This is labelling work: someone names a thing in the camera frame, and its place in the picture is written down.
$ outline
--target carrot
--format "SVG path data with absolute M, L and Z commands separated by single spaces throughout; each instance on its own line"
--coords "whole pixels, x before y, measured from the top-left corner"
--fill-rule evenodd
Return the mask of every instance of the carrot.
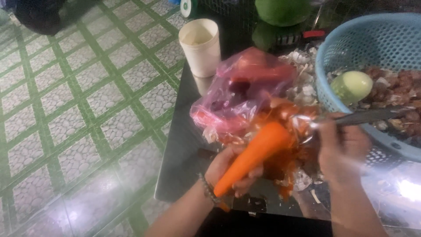
M 216 184 L 214 194 L 221 197 L 227 193 L 235 182 L 241 180 L 252 169 L 276 152 L 288 148 L 292 140 L 293 137 L 281 124 L 266 124 Z

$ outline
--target blue plastic basket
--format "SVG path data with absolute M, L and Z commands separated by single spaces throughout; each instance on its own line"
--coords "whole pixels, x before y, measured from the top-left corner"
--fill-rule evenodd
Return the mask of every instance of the blue plastic basket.
M 333 30 L 316 57 L 319 101 L 329 111 L 350 113 L 330 89 L 327 73 L 339 68 L 360 70 L 369 65 L 399 71 L 421 70 L 421 14 L 385 13 L 362 16 Z M 364 124 L 363 129 L 380 148 L 421 162 L 421 149 Z

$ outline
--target plastic wrap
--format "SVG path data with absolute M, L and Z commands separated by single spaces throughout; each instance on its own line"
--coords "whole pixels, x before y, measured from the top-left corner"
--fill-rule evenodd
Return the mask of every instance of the plastic wrap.
M 285 92 L 296 77 L 293 66 L 256 48 L 248 48 L 218 66 L 208 93 L 190 110 L 209 142 L 245 136 L 250 122 L 270 98 Z

